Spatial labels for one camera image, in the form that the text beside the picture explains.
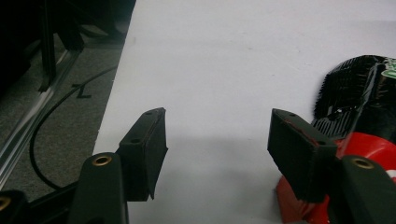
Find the gray carpet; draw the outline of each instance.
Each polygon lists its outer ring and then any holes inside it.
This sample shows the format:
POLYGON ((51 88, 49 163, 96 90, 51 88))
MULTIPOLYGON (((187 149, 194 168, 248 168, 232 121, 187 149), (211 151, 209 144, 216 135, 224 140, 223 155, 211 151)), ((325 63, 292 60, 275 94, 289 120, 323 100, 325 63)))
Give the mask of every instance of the gray carpet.
MULTIPOLYGON (((57 40, 56 55, 64 51, 57 40)), ((49 102, 54 105, 76 84, 117 65, 121 48, 85 48, 73 65, 62 87, 49 102)), ((31 105, 41 84, 41 54, 31 61, 31 68, 0 98, 0 146, 7 139, 23 112, 31 105)), ((75 92, 44 123, 35 140, 37 164, 42 173, 59 186, 78 180, 82 163, 91 156, 106 109, 116 69, 75 92)), ((53 191, 35 174, 26 148, 2 190, 25 192, 29 201, 53 191)))

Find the white table surface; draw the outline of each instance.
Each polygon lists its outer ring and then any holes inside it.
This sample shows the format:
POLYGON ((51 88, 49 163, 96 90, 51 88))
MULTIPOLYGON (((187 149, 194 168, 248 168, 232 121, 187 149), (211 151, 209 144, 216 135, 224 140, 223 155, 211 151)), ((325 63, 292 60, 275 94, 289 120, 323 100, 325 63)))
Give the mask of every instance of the white table surface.
POLYGON ((393 0, 137 0, 94 154, 166 112, 154 201, 131 223, 280 223, 266 151, 272 108, 310 121, 324 76, 396 58, 393 0))

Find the green label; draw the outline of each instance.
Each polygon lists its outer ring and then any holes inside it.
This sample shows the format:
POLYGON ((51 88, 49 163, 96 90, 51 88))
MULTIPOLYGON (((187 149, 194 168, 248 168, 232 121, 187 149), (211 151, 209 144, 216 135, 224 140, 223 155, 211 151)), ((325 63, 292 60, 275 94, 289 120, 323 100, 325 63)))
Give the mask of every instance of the green label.
POLYGON ((387 58, 385 61, 386 70, 381 73, 384 77, 396 78, 396 60, 387 58))

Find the black cable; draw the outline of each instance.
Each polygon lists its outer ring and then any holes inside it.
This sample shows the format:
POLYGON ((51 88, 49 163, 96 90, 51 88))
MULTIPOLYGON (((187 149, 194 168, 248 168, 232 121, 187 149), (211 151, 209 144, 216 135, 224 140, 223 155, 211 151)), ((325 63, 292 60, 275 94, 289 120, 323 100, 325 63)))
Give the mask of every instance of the black cable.
POLYGON ((83 86, 88 84, 89 82, 93 81, 94 79, 110 72, 111 70, 116 69, 117 66, 112 66, 110 68, 107 68, 106 70, 102 71, 101 73, 90 77, 83 83, 81 83, 79 86, 75 87, 73 90, 71 90, 69 93, 67 93, 60 101, 58 101, 44 116, 43 118, 38 122, 37 126, 35 127, 35 130, 33 131, 32 138, 30 139, 30 147, 29 147, 29 157, 30 157, 30 163, 32 163, 32 167, 35 170, 35 173, 37 176, 48 186, 50 186, 53 189, 60 189, 58 185, 54 184, 50 180, 48 180, 40 171, 40 169, 37 166, 37 163, 35 161, 35 137, 37 136, 38 131, 40 130, 40 127, 43 125, 43 123, 47 120, 47 118, 52 114, 52 112, 58 108, 59 105, 61 105, 67 98, 69 98, 74 92, 78 91, 81 89, 83 86))

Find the brass screw insert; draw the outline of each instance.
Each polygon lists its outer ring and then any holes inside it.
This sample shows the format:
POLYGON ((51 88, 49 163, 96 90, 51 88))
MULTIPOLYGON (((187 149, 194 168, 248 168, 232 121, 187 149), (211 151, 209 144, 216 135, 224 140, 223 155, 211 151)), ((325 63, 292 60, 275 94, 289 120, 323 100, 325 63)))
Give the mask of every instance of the brass screw insert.
POLYGON ((104 166, 109 164, 113 159, 109 156, 101 156, 92 161, 94 166, 104 166))
POLYGON ((3 196, 0 197, 0 212, 11 204, 11 198, 3 196))
POLYGON ((357 165, 357 166, 359 166, 360 168, 363 168, 363 169, 367 169, 367 170, 374 169, 373 164, 370 163, 370 162, 367 161, 367 160, 355 158, 355 159, 352 159, 352 162, 353 162, 355 165, 357 165))

